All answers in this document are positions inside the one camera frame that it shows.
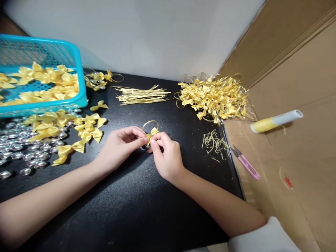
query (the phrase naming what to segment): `thread snips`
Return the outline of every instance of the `thread snips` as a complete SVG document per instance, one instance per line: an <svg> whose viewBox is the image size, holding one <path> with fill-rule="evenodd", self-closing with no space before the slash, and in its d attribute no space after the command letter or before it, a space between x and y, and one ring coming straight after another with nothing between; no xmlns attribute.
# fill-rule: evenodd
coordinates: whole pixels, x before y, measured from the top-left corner
<svg viewBox="0 0 336 252"><path fill-rule="evenodd" d="M232 152L238 158L238 160L243 164L246 170L251 174L251 176L255 179L260 179L259 173L253 168L253 166L248 162L246 157L238 150L236 146L231 147Z"/></svg>

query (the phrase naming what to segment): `blue plastic basket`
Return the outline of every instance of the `blue plastic basket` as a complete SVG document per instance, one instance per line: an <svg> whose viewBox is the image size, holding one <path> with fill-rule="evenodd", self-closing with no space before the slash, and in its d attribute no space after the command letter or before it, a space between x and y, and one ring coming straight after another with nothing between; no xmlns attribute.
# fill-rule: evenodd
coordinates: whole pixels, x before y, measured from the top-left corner
<svg viewBox="0 0 336 252"><path fill-rule="evenodd" d="M32 67L33 62L43 68L65 65L72 68L78 74L79 93L74 98L58 101L46 101L13 106L1 106L0 117L28 116L59 109L72 109L88 105L83 67L79 49L72 43L34 37L0 34L0 72L11 74L18 72L19 67ZM27 85L16 86L12 89L2 89L1 94L5 97L3 102L19 98L18 94L28 91L48 90L53 83L42 84L33 80Z"/></svg>

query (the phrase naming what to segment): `thread spool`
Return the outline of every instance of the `thread spool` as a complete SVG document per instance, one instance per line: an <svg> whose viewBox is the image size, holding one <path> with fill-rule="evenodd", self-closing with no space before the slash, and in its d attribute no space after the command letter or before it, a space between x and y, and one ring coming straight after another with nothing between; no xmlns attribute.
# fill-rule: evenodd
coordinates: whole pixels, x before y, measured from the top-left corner
<svg viewBox="0 0 336 252"><path fill-rule="evenodd" d="M266 118L251 124L251 130L255 133L265 132L281 126L282 124L289 123L295 119L302 118L303 114L299 110L292 110L287 113Z"/></svg>

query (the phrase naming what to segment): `black tabletop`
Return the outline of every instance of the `black tabletop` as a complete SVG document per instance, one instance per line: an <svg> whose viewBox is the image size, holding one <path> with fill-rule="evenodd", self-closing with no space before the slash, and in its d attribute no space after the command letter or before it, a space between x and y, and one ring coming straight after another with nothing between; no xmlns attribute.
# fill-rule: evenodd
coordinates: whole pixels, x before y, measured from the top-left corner
<svg viewBox="0 0 336 252"><path fill-rule="evenodd" d="M175 81L126 74L124 77L120 86L149 89L159 84L172 92L168 98L180 89ZM112 130L132 125L142 127L150 120L158 121L159 131L165 131L180 143L183 164L188 170L243 198L231 160L218 163L201 148L203 134L213 129L222 134L218 125L199 121L190 106L177 108L176 100L120 106L118 92L110 86L108 83L106 90L98 92L88 90L89 106L83 109L83 114L92 114L89 107L100 100L109 106L97 111L109 121L100 128L104 131L101 143L91 142L85 154L74 152L63 165L37 170L32 176L0 181L1 202L91 162ZM73 128L69 134L67 144L79 140ZM24 161L15 161L1 171L18 172L24 166ZM160 177L153 155L139 149L118 170L42 228L21 250L181 251L227 240L228 236L197 203Z"/></svg>

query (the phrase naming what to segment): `right hand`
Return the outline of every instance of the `right hand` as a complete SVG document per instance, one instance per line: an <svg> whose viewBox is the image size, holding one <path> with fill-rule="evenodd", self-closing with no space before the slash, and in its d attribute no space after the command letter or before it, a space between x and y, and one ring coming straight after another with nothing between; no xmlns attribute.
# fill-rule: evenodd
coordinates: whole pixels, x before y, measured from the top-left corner
<svg viewBox="0 0 336 252"><path fill-rule="evenodd" d="M159 174L172 183L186 170L182 163L179 143L171 140L166 132L155 134L150 142L148 152L153 151L154 162Z"/></svg>

